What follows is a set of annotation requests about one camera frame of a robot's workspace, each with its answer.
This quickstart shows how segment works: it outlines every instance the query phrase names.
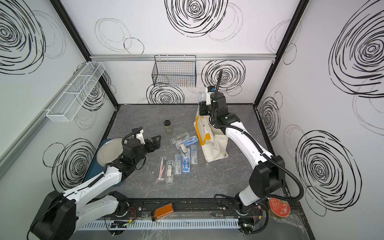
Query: marble table surface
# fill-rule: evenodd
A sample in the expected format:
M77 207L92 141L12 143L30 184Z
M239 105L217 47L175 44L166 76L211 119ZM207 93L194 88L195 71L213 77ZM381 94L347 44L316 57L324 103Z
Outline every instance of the marble table surface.
M252 105L229 105L248 132L264 147L266 144ZM232 140L228 140L228 158L207 163L202 148L198 146L198 164L191 165L190 173L175 175L171 184L157 180L159 158L174 159L179 151L170 144L170 139L189 132L196 135L197 105L122 105L109 132L108 138L118 138L143 126L144 138L161 135L161 147L147 154L144 167L134 171L120 186L106 192L119 191L128 198L212 198L215 194L234 196L248 186L252 168L244 154ZM164 121L170 120L172 131L166 134Z

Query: metal rail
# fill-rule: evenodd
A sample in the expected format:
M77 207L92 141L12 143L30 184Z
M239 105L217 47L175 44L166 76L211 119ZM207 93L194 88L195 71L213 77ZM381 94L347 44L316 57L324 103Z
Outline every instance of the metal rail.
M97 54L91 55L92 61L154 61L154 56L159 54ZM243 53L243 54L185 54L195 55L196 60L270 60L274 61L274 53ZM183 61L184 54L168 54L169 60Z

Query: orange strap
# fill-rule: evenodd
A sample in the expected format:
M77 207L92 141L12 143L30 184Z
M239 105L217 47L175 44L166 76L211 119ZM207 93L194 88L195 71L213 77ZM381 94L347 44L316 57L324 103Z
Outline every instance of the orange strap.
M199 126L198 126L198 124L197 124L197 120L198 120L198 119L199 119L199 116L196 117L196 125L195 125L195 128L196 128L196 132L197 132L197 137L199 138L200 145L201 145L201 146L204 146L206 140L211 140L211 135L210 135L209 133L207 133L207 134L204 136L204 140L201 141L200 132L199 132Z

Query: white tote bag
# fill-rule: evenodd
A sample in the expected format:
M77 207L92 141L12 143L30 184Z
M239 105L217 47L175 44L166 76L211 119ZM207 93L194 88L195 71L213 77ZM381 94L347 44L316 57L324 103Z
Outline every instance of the white tote bag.
M209 116L197 115L194 126L207 162L228 157L226 151L228 136L220 129L211 126Z

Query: wall shelf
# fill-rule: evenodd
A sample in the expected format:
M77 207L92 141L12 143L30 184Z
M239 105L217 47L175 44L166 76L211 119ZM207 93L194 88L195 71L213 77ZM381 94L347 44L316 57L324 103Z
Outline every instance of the wall shelf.
M104 71L102 62L87 62L46 116L53 122L71 122Z

